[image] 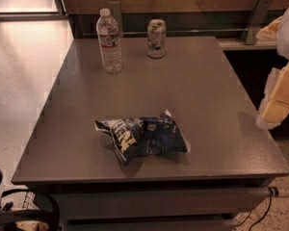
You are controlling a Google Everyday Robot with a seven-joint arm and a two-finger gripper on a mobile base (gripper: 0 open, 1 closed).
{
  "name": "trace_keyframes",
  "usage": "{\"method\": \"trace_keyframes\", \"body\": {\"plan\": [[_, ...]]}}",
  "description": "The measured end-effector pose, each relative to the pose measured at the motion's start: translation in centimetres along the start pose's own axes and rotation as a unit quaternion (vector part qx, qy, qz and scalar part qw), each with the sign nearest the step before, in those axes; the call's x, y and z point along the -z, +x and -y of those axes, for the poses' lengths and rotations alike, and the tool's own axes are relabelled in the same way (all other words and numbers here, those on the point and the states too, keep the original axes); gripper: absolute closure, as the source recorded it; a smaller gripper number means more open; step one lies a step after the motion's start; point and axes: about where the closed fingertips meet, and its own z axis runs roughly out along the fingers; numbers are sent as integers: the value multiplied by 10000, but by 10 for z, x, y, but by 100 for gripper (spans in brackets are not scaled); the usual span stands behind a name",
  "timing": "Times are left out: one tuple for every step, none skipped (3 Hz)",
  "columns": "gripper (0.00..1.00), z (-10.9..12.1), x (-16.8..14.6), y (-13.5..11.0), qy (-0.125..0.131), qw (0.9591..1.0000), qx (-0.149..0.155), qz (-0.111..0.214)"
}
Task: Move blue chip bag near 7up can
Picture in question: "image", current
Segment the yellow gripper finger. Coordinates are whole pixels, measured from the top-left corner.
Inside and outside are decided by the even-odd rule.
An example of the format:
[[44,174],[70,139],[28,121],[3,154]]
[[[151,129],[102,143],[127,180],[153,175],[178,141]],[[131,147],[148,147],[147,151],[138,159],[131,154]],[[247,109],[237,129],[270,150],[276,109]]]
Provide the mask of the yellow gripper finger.
[[268,75],[256,124],[274,129],[289,115],[289,63],[282,69],[273,68]]
[[281,21],[281,16],[273,20],[269,25],[260,29],[256,34],[258,40],[276,40],[276,35],[278,31],[278,25]]

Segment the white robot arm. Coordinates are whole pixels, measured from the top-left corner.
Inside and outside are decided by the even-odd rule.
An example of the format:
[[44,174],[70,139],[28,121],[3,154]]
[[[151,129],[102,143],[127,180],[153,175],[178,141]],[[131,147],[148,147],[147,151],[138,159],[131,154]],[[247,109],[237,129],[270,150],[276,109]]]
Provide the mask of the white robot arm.
[[276,51],[288,60],[282,69],[272,68],[264,89],[256,124],[262,129],[274,129],[289,115],[289,8],[259,34],[276,34]]

